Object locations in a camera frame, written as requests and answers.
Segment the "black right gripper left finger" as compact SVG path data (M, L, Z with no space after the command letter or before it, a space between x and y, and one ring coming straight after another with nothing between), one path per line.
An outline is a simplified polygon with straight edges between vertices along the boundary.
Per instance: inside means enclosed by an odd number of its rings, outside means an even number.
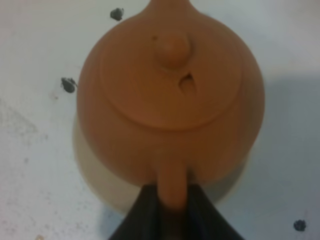
M128 214L109 240L159 240L160 238L157 187L144 185Z

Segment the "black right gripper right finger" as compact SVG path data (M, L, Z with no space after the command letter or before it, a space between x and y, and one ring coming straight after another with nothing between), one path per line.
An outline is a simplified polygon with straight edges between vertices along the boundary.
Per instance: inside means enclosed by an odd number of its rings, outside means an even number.
M189 185L187 193L187 240L244 240L218 212L199 185Z

